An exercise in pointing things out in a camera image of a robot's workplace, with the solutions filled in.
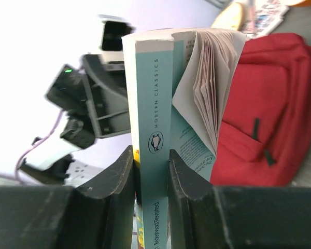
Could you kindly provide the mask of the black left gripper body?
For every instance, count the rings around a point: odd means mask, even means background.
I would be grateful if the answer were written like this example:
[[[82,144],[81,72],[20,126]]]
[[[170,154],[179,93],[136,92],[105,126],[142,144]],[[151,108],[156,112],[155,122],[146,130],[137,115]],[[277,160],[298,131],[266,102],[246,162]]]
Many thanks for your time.
[[[46,98],[68,114],[60,137],[81,149],[131,131],[123,60],[84,54],[81,68],[61,67]]]

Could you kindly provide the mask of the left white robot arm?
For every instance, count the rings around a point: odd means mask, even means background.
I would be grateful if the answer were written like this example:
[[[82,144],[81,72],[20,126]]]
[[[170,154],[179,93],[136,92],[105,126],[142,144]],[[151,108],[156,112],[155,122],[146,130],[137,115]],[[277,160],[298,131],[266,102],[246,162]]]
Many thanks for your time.
[[[34,139],[19,162],[44,184],[65,182],[74,152],[131,130],[122,52],[85,54],[80,68],[63,65],[46,99],[61,112],[49,135]]]

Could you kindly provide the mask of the yellow teal paperback book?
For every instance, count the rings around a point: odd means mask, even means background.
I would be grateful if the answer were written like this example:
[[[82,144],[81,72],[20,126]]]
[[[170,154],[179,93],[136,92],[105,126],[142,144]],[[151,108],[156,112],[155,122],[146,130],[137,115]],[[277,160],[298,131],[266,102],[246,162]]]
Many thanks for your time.
[[[139,248],[223,248],[209,183],[246,36],[162,29],[123,37]]]

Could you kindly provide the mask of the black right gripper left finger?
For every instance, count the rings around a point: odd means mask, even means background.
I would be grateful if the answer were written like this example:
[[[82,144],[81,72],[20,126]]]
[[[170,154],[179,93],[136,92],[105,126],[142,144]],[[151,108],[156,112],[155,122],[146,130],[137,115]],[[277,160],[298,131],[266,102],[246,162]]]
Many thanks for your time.
[[[0,185],[0,248],[130,248],[133,151],[71,186]]]

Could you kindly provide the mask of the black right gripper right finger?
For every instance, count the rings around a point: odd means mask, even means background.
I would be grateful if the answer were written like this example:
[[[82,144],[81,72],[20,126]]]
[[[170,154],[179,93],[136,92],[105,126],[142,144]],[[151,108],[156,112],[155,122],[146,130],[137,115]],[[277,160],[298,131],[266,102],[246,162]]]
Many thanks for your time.
[[[214,186],[169,153],[172,248],[311,248],[311,188]]]

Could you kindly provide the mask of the red student backpack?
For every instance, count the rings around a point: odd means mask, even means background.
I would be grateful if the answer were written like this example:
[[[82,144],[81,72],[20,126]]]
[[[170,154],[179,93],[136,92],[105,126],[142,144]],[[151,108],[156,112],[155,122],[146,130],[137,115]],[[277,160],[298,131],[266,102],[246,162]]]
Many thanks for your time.
[[[219,133],[214,185],[285,186],[311,144],[311,46],[294,33],[245,43]]]

